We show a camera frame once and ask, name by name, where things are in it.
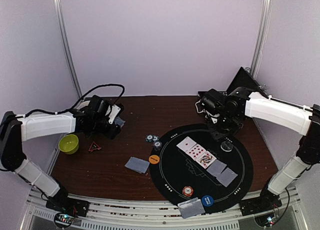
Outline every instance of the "green bowl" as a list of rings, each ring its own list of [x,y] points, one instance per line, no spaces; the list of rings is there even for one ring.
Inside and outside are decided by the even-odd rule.
[[[78,137],[73,134],[65,136],[59,142],[59,149],[65,154],[74,154],[79,149]]]

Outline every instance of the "wooden table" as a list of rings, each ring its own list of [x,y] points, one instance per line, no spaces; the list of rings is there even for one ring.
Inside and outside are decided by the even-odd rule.
[[[122,132],[109,140],[102,135],[85,138],[79,134],[79,150],[74,155],[60,153],[52,176],[70,193],[123,200],[165,200],[154,186],[149,171],[139,174],[125,168],[131,156],[148,160],[152,144],[148,134],[161,137],[182,125],[203,123],[196,113],[195,96],[123,97],[121,118],[126,121]],[[236,135],[251,155],[254,177],[250,191],[262,189],[277,172],[275,162],[252,119]],[[88,149],[95,141],[102,150]]]

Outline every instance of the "blue button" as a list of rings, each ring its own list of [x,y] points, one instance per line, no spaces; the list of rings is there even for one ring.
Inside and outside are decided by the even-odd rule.
[[[204,196],[201,201],[204,206],[212,206],[214,203],[214,199],[209,195]]]

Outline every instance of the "white wall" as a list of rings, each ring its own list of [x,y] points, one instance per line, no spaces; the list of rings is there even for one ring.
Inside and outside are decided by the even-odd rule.
[[[77,99],[63,53],[53,0],[0,0],[0,116],[34,108],[62,110]],[[23,150],[46,170],[58,136]],[[17,229],[29,186],[0,172],[1,229]]]
[[[250,66],[263,0],[61,0],[82,91],[126,95],[225,90]],[[112,89],[95,92],[115,95]]]
[[[320,0],[272,0],[267,40],[257,76],[268,93],[286,101],[320,104]],[[278,167],[298,148],[301,136],[259,121]],[[320,225],[320,166],[296,182],[312,229]]]

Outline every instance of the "black round mat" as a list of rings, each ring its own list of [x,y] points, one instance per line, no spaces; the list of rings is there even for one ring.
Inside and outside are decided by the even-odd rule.
[[[238,174],[228,187],[221,185],[206,169],[177,147],[187,136]],[[226,140],[233,144],[231,152],[221,149],[221,143]],[[214,203],[212,206],[204,206],[206,213],[219,212],[240,202],[249,191],[254,175],[253,164],[247,150],[235,137],[229,136],[215,142],[205,124],[193,124],[167,132],[160,141],[162,150],[153,149],[151,152],[151,155],[160,157],[160,162],[150,164],[150,174],[159,192],[172,204],[209,195]],[[183,195],[185,186],[193,188],[192,196]]]

